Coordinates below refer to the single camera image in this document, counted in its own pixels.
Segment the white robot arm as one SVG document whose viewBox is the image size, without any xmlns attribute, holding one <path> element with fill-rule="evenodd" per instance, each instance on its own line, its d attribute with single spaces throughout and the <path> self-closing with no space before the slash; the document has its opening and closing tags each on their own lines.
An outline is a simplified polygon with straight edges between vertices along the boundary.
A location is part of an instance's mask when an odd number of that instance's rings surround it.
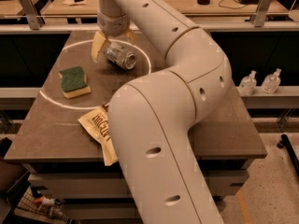
<svg viewBox="0 0 299 224">
<path fill-rule="evenodd" d="M 144 224 L 223 224 L 188 131 L 230 89 L 228 58 L 163 0 L 99 0 L 105 35 L 121 35 L 131 23 L 167 63 L 120 87 L 108 107 L 112 143 L 139 215 Z"/>
</svg>

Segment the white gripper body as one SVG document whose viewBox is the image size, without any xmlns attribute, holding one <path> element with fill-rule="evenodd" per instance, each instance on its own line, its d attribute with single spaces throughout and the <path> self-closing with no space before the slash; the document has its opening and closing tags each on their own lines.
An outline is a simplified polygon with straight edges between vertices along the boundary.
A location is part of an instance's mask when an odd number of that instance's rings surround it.
<svg viewBox="0 0 299 224">
<path fill-rule="evenodd" d="M 128 16 L 120 9 L 113 11 L 99 11 L 97 22 L 106 36 L 123 35 L 130 25 Z"/>
</svg>

